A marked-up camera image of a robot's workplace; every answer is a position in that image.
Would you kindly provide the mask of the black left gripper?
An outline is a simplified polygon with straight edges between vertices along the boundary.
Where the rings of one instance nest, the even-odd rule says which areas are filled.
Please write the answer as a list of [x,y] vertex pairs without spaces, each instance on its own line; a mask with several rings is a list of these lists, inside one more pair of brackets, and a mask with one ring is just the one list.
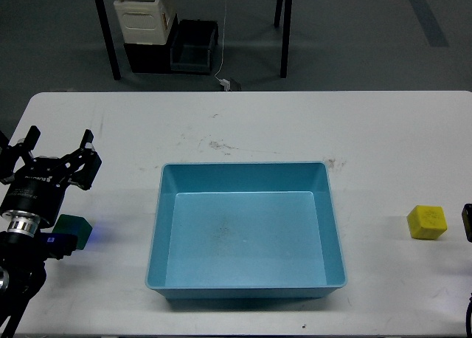
[[[9,220],[14,215],[27,215],[38,220],[40,228],[49,228],[58,217],[66,187],[74,185],[89,190],[102,160],[92,145],[94,135],[89,129],[84,131],[79,148],[71,154],[33,159],[31,151],[40,135],[38,127],[32,125],[22,141],[10,145],[1,132],[1,183],[8,186],[1,215]],[[15,172],[20,158],[25,165]]]

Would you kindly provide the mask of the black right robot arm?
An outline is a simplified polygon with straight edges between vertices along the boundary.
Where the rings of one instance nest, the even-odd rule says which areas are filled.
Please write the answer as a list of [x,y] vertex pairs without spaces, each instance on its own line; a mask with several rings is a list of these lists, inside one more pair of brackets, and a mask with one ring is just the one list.
[[[469,243],[472,242],[471,209],[472,209],[471,203],[465,204],[461,212],[462,222],[465,229],[465,235]],[[466,329],[466,336],[468,338],[471,338],[471,310],[472,310],[472,301],[471,301],[471,298],[469,298],[469,303],[468,303],[466,316],[465,316],[465,329]]]

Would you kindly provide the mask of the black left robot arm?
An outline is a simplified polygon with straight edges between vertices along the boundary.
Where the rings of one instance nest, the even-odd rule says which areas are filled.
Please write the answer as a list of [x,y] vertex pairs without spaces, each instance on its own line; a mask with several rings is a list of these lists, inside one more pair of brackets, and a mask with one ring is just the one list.
[[102,164],[90,130],[77,150],[57,157],[32,155],[41,135],[31,126],[26,137],[11,145],[1,136],[1,183],[8,190],[1,217],[1,325],[13,337],[29,301],[46,281],[46,260],[60,260],[84,249],[92,226],[83,217],[60,213],[70,185],[89,190]]

